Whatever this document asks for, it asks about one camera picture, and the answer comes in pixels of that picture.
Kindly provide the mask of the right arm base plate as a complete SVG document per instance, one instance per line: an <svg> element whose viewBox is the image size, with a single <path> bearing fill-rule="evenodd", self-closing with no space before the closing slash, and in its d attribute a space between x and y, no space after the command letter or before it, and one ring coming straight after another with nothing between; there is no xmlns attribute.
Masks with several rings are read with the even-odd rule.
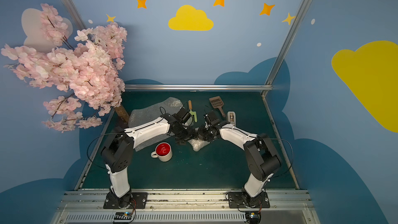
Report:
<svg viewBox="0 0 398 224"><path fill-rule="evenodd" d="M226 193L229 208L270 208L269 198L265 191L261 191L256 197L251 197L245 192Z"/></svg>

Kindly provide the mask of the white tape dispenser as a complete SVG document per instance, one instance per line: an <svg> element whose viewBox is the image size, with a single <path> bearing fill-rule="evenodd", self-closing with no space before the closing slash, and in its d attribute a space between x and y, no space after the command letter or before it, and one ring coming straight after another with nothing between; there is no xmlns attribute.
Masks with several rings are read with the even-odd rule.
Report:
<svg viewBox="0 0 398 224"><path fill-rule="evenodd" d="M235 112L227 112L227 119L230 124L236 126L236 113Z"/></svg>

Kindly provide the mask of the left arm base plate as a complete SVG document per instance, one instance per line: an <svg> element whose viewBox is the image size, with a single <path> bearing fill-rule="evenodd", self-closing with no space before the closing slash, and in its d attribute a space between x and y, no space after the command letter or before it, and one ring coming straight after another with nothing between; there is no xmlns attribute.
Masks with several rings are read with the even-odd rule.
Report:
<svg viewBox="0 0 398 224"><path fill-rule="evenodd" d="M109 192L106 196L103 209L144 209L147 198L147 192L128 192L120 198L113 192Z"/></svg>

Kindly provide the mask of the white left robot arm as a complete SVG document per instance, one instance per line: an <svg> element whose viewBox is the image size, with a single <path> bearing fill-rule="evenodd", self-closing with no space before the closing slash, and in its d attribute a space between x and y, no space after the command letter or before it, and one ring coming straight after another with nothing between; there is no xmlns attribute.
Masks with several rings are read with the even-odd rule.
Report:
<svg viewBox="0 0 398 224"><path fill-rule="evenodd" d="M120 137L107 142L101 151L108 170L111 187L110 193L117 200L125 201L131 195L131 188L127 177L127 167L130 165L134 149L150 139L163 134L173 133L176 141L186 142L196 136L195 130L186 123L192 118L185 114L163 114L155 120L137 127L121 129Z"/></svg>

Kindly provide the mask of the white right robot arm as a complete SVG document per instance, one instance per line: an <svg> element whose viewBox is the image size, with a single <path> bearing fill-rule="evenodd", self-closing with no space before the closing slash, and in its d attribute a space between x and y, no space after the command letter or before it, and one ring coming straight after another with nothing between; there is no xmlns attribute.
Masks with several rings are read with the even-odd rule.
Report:
<svg viewBox="0 0 398 224"><path fill-rule="evenodd" d="M267 134L253 134L224 121L217 125L203 125L197 137L206 142L223 139L241 148L246 157L250 176L244 185L244 193L255 198L260 195L267 181L281 168L282 159Z"/></svg>

